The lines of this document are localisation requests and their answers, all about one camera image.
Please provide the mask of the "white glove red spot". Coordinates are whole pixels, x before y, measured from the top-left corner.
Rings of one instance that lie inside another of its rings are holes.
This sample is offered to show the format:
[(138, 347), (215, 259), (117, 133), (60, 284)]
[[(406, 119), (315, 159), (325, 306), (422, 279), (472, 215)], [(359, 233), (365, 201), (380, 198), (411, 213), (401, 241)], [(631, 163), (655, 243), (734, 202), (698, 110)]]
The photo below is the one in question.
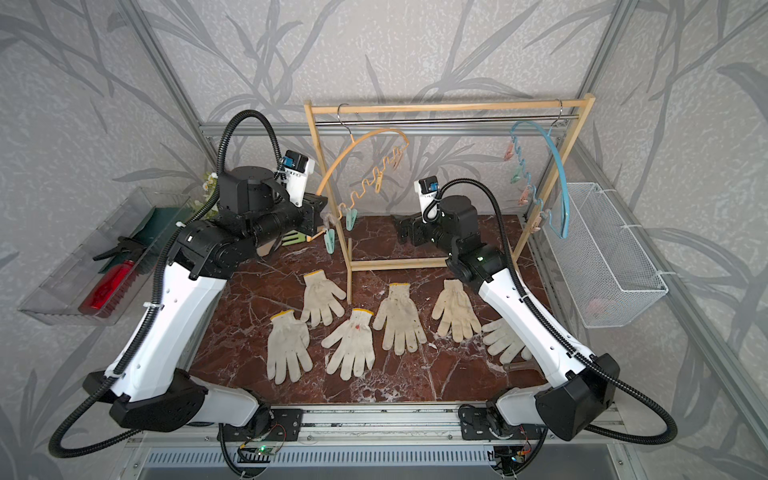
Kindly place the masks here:
[(341, 369), (340, 378), (348, 381), (352, 376), (362, 377), (366, 370), (373, 368), (375, 352), (369, 325), (372, 316), (369, 310), (355, 308), (347, 321), (322, 340), (321, 346), (326, 349), (338, 344), (326, 365), (328, 375)]

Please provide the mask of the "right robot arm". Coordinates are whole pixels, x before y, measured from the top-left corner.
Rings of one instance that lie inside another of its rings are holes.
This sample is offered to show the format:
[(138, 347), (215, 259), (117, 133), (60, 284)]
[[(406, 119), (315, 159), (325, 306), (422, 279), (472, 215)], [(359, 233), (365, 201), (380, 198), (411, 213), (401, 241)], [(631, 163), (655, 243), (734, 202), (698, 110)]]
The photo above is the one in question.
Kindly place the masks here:
[[(449, 188), (462, 183), (477, 187), (490, 201), (499, 246), (482, 240), (478, 213), (470, 199), (449, 194)], [(640, 445), (664, 445), (677, 437), (673, 417), (650, 397), (620, 380), (620, 367), (611, 355), (595, 355), (530, 292), (515, 270), (499, 203), (485, 184), (467, 178), (439, 185), (436, 177), (428, 176), (415, 181), (414, 190), (420, 211), (398, 217), (400, 239), (415, 246), (431, 243), (446, 253), (446, 266), (460, 285), (469, 287), (500, 315), (503, 324), (528, 348), (547, 381), (544, 386), (512, 390), (493, 400), (493, 409), (506, 424), (542, 426), (564, 441), (582, 431)], [(595, 425), (595, 420), (613, 404), (616, 391), (654, 412), (664, 423), (664, 431), (633, 435)]]

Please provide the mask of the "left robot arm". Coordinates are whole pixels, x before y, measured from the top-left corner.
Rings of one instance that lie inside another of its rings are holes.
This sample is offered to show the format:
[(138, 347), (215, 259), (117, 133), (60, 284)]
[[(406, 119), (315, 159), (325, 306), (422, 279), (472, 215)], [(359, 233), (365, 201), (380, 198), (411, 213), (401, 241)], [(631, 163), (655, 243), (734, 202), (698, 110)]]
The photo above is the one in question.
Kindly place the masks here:
[[(265, 128), (276, 169), (226, 169), (228, 145), (246, 119)], [(242, 263), (257, 258), (260, 246), (278, 245), (290, 231), (317, 233), (328, 200), (307, 192), (312, 171), (307, 156), (281, 152), (261, 112), (243, 110), (227, 123), (211, 198), (187, 221), (177, 223), (158, 256), (142, 321), (115, 361), (88, 375), (83, 387), (89, 395), (52, 434), (51, 456), (85, 456), (142, 431), (172, 432), (188, 424), (267, 429), (269, 409), (253, 393), (197, 379), (179, 361), (193, 335), (212, 317), (228, 280)], [(64, 436), (98, 402), (110, 404), (110, 416), (124, 433), (88, 446), (65, 447)]]

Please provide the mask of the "teal clothespin clip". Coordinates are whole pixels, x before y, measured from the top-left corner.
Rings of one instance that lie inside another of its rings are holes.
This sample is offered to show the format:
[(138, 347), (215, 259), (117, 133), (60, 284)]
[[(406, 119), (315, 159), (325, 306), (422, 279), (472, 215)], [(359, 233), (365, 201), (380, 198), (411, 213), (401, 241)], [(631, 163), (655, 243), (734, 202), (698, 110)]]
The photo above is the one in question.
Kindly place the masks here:
[(327, 253), (332, 255), (336, 249), (336, 230), (334, 228), (327, 229), (324, 233), (323, 239)]

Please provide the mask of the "green garden fork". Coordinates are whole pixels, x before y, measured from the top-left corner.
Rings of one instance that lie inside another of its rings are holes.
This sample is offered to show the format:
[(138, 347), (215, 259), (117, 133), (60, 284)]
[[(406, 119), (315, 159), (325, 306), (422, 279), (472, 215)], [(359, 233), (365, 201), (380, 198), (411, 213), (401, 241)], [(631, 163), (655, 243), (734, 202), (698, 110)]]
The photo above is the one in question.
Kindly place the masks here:
[(285, 234), (282, 237), (281, 245), (287, 247), (287, 246), (306, 243), (307, 240), (308, 240), (308, 236), (306, 234), (293, 230), (293, 231), (289, 231), (287, 234)]

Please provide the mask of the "potted white flower plant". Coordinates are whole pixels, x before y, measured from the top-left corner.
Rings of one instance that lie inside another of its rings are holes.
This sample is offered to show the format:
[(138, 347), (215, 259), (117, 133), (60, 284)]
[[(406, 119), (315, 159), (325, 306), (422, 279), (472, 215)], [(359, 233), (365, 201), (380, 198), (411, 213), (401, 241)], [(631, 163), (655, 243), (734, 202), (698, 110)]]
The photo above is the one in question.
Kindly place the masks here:
[(218, 186), (218, 175), (215, 172), (209, 172), (206, 180), (203, 183), (203, 191), (205, 193), (205, 199), (200, 203), (201, 206), (205, 205), (212, 197), (215, 188)]

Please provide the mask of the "wooden clothes rack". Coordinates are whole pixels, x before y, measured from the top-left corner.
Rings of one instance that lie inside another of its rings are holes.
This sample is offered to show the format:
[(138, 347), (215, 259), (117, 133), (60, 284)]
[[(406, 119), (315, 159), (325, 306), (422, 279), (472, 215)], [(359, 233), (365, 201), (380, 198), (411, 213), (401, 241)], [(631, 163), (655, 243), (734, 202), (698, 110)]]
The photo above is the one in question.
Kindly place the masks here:
[[(310, 101), (304, 103), (304, 110), (306, 114), (307, 124), (310, 130), (310, 135), (314, 144), (317, 161), (320, 166), (320, 170), (323, 173), (323, 178), (320, 181), (316, 193), (321, 195), (325, 193), (329, 198), (330, 203), (330, 226), (322, 231), (324, 235), (325, 231), (329, 228), (336, 230), (336, 239), (339, 240), (339, 248), (343, 255), (343, 260), (346, 268), (346, 295), (347, 300), (352, 300), (352, 280), (353, 274), (363, 271), (386, 271), (386, 270), (409, 270), (409, 269), (426, 269), (426, 268), (438, 268), (442, 261), (435, 258), (416, 258), (416, 259), (395, 259), (395, 260), (370, 260), (370, 261), (357, 261), (352, 257), (352, 241), (347, 239), (344, 234), (344, 227), (342, 226), (342, 219), (344, 214), (354, 209), (355, 203), (358, 199), (362, 198), (366, 194), (367, 189), (372, 186), (375, 191), (380, 190), (381, 183), (383, 181), (383, 175), (386, 172), (388, 166), (396, 168), (399, 161), (402, 160), (405, 151), (410, 145), (410, 140), (407, 134), (401, 129), (403, 126), (408, 125), (439, 125), (449, 123), (516, 123), (523, 122), (529, 123), (532, 127), (539, 131), (540, 135), (547, 141), (548, 148), (552, 153), (552, 157), (555, 164), (555, 169), (550, 171), (544, 183), (541, 187), (537, 187), (535, 190), (539, 199), (532, 202), (532, 215), (535, 219), (540, 217), (543, 212), (544, 205), (550, 197), (550, 194), (556, 183), (559, 183), (562, 190), (562, 212), (563, 220), (561, 221), (561, 235), (567, 236), (570, 221), (570, 200), (567, 194), (567, 180), (565, 173), (565, 164), (568, 157), (575, 146), (578, 136), (586, 123), (586, 120), (591, 113), (594, 104), (596, 102), (596, 96), (592, 93), (587, 93), (581, 99), (569, 99), (569, 100), (527, 100), (527, 101), (514, 101), (514, 102), (485, 102), (485, 103), (435, 103), (435, 104), (396, 104), (396, 105), (347, 105), (340, 104), (336, 107), (330, 106), (315, 106)], [(575, 112), (569, 114), (566, 118), (570, 121), (567, 128), (565, 139), (561, 146), (557, 147), (552, 140), (549, 133), (545, 132), (539, 122), (545, 117), (543, 115), (526, 117), (526, 116), (501, 116), (501, 117), (456, 117), (456, 118), (425, 118), (425, 119), (393, 119), (393, 120), (365, 120), (363, 124), (369, 128), (369, 131), (356, 138), (351, 138), (351, 143), (348, 147), (340, 153), (332, 164), (327, 164), (324, 158), (322, 142), (318, 127), (320, 123), (317, 122), (316, 117), (318, 115), (326, 115), (335, 113), (337, 115), (347, 112), (352, 114), (420, 114), (420, 113), (432, 113), (432, 112), (463, 112), (463, 111), (507, 111), (507, 110), (536, 110), (536, 109), (552, 109), (559, 108), (561, 110), (565, 108), (574, 108)], [(385, 156), (380, 166), (375, 166), (372, 169), (370, 178), (361, 179), (362, 190), (359, 194), (352, 193), (350, 196), (350, 203), (348, 205), (339, 203), (334, 198), (333, 189), (330, 187), (329, 182), (336, 168), (344, 161), (347, 156), (362, 142), (379, 135), (384, 134), (396, 134), (403, 140), (403, 145), (395, 147), (392, 153)]]

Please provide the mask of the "green trowel scoop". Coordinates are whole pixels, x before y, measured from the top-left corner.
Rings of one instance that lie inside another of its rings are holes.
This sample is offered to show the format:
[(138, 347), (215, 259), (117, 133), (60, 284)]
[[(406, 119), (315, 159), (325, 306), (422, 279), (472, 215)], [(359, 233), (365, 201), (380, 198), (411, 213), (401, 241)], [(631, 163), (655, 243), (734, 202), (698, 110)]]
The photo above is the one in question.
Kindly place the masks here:
[(165, 234), (169, 226), (190, 215), (191, 209), (187, 207), (154, 207), (133, 233), (119, 236), (113, 248), (93, 257), (94, 261), (109, 260), (99, 273), (105, 274), (114, 266), (129, 262), (138, 265), (144, 257), (156, 258), (160, 250), (156, 243), (167, 241)]

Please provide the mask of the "red spray bottle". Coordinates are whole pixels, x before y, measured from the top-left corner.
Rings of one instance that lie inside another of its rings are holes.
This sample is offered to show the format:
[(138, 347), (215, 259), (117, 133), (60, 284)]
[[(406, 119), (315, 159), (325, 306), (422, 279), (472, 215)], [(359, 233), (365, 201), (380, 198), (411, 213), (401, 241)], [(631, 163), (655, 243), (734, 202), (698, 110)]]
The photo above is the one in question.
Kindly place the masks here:
[(109, 317), (138, 276), (137, 265), (146, 247), (133, 238), (120, 236), (115, 247), (93, 257), (94, 261), (110, 259), (108, 269), (81, 302), (83, 315)]

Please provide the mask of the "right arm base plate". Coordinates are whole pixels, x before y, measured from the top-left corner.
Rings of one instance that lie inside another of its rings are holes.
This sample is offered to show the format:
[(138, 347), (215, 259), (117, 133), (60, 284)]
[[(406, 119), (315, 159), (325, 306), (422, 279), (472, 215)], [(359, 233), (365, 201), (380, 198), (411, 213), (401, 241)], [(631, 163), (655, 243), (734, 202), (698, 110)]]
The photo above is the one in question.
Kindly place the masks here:
[(523, 441), (538, 440), (542, 436), (539, 425), (508, 424), (495, 408), (462, 404), (457, 414), (463, 440)]

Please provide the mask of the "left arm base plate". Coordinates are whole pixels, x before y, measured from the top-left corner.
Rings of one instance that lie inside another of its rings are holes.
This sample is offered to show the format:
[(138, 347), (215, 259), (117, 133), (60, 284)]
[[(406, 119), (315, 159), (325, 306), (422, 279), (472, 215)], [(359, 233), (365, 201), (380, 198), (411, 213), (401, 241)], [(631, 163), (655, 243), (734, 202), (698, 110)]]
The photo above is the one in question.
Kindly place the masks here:
[(243, 427), (225, 424), (217, 438), (223, 438), (225, 442), (295, 442), (302, 426), (303, 413), (300, 408), (260, 408)]

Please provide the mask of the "clear plastic wall bin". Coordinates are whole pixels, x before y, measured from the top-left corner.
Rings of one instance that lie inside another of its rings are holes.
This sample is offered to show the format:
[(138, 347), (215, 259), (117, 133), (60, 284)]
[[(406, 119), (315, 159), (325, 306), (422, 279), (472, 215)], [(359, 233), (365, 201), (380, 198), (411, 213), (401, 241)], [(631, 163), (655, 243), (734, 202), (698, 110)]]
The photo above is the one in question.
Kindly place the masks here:
[(47, 325), (111, 326), (123, 316), (144, 283), (152, 278), (152, 271), (163, 246), (175, 228), (169, 226), (166, 242), (158, 241), (156, 258), (144, 257), (137, 265), (138, 276), (132, 286), (107, 318), (83, 315), (78, 307), (101, 279), (99, 270), (109, 260), (94, 261), (93, 257), (113, 248), (119, 236), (134, 232), (154, 207), (187, 207), (190, 196), (182, 193), (152, 191), (137, 188), (120, 206), (94, 230), (19, 306), (19, 311)]

